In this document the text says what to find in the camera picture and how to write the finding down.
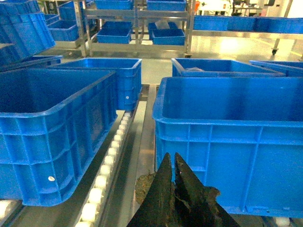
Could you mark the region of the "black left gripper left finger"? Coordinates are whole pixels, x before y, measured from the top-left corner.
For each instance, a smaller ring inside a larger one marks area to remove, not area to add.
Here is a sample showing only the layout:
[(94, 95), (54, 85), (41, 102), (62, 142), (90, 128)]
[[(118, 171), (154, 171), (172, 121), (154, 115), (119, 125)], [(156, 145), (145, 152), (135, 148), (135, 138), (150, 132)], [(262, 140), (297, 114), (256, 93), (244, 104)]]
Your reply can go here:
[(166, 153), (158, 171), (141, 175), (135, 185), (139, 209), (128, 223), (129, 227), (166, 227), (171, 212), (172, 165)]

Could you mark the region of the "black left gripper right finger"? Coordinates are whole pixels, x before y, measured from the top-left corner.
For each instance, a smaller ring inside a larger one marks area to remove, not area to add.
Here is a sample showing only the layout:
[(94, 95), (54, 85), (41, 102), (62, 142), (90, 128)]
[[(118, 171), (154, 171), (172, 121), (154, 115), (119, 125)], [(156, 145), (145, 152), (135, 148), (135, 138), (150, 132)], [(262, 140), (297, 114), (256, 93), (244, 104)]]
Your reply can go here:
[(238, 227), (217, 203), (220, 191), (204, 186), (179, 153), (175, 154), (175, 198), (185, 227)]

